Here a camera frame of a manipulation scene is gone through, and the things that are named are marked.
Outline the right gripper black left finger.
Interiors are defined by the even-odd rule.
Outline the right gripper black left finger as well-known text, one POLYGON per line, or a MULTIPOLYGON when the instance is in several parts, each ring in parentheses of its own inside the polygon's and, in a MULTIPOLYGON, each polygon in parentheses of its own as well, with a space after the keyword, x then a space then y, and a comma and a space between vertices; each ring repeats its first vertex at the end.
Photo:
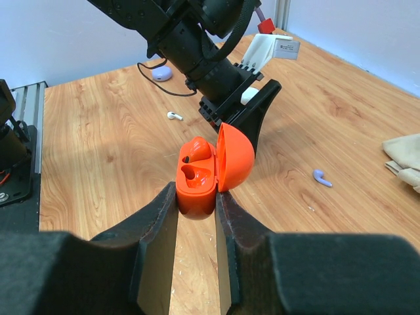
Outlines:
POLYGON ((141 314, 168 314, 178 224, 175 183, 146 206, 91 240, 111 248, 134 248, 129 302, 141 314))

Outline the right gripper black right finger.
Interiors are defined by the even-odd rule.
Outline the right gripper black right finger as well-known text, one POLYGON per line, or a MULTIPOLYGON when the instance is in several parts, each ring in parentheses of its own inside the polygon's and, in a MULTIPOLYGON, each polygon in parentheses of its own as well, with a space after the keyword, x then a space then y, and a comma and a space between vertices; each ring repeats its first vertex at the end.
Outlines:
POLYGON ((283 314, 270 236, 274 233, 243 209, 230 192, 215 206, 221 314, 283 314))

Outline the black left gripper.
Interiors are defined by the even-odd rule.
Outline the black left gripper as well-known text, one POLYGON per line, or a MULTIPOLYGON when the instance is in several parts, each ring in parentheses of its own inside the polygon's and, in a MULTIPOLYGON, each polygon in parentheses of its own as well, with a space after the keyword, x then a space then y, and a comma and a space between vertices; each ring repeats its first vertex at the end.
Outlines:
POLYGON ((243 92, 254 81, 261 81, 264 75, 253 68, 241 64, 219 62, 217 66, 204 77, 200 91, 203 97, 199 102, 199 113, 214 130, 218 130, 239 110, 229 121, 229 124, 240 130, 257 149, 263 119, 276 95, 281 91, 281 84, 271 79, 258 94, 246 105, 241 103, 243 92))

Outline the orange earbud charging case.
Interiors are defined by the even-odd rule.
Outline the orange earbud charging case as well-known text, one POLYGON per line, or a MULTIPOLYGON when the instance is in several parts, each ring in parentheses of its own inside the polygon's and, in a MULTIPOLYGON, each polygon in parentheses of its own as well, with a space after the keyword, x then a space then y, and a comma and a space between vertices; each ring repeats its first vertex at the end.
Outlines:
POLYGON ((215 209, 216 194, 243 183, 254 162, 251 141, 227 123, 220 126, 215 145, 202 136, 183 144, 175 179, 180 213, 195 221, 209 217, 215 209))

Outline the white charging case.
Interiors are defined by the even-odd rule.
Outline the white charging case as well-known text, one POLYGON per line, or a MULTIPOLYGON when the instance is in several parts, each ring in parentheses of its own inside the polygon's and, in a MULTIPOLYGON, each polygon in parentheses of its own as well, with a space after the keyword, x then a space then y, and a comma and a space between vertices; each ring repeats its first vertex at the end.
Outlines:
POLYGON ((254 96, 258 94, 259 90, 254 87, 248 87, 241 95, 240 102, 246 105, 254 96))

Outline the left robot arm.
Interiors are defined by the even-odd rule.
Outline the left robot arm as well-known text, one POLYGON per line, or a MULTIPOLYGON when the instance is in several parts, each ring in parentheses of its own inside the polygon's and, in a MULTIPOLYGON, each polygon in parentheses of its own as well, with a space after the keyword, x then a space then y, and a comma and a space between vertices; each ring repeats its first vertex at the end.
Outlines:
POLYGON ((239 129, 256 148, 265 114, 282 86, 271 79, 246 105, 242 94, 263 78, 256 65, 227 58, 242 39, 260 1, 91 0, 120 26, 138 32, 158 55, 185 75, 186 85, 203 96, 199 112, 219 131, 239 129))

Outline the purple charging case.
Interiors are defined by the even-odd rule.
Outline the purple charging case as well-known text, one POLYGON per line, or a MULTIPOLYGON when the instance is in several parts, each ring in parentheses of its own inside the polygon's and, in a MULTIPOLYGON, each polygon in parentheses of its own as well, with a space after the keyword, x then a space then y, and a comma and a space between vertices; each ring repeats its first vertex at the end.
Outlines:
POLYGON ((172 76, 172 69, 168 66, 160 66, 152 70, 152 79, 154 81, 168 81, 172 76))

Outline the white earbud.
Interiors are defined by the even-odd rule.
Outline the white earbud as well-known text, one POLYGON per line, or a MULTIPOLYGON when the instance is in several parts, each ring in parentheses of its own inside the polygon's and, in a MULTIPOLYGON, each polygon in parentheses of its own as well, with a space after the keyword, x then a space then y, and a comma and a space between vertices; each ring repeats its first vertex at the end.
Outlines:
POLYGON ((178 115, 178 114, 176 114, 174 112, 167 112, 167 117, 169 119, 176 119, 176 120, 179 120, 179 121, 182 121, 183 120, 183 117, 181 115, 178 115))

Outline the purple earbud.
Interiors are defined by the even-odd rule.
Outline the purple earbud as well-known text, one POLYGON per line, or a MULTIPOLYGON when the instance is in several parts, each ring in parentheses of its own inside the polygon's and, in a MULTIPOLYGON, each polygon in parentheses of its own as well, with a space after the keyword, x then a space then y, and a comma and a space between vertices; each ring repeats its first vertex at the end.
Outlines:
POLYGON ((324 178, 324 172, 320 169, 315 169, 312 172, 314 180, 328 188, 331 188, 333 184, 324 178))

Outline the beige cloth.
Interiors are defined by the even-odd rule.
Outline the beige cloth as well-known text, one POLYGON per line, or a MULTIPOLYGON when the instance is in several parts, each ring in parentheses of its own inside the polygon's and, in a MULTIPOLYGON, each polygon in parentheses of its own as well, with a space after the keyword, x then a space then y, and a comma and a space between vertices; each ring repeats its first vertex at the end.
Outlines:
POLYGON ((419 133, 386 140, 383 151, 391 159, 385 167, 419 193, 419 133))

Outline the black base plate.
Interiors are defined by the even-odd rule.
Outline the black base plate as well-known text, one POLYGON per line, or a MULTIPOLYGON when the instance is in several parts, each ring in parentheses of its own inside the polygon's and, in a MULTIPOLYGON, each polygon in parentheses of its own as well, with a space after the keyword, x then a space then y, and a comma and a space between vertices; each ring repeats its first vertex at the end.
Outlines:
POLYGON ((31 160, 11 171, 1 185, 1 231, 32 233, 39 231, 40 178, 35 172, 37 129, 28 126, 31 160))

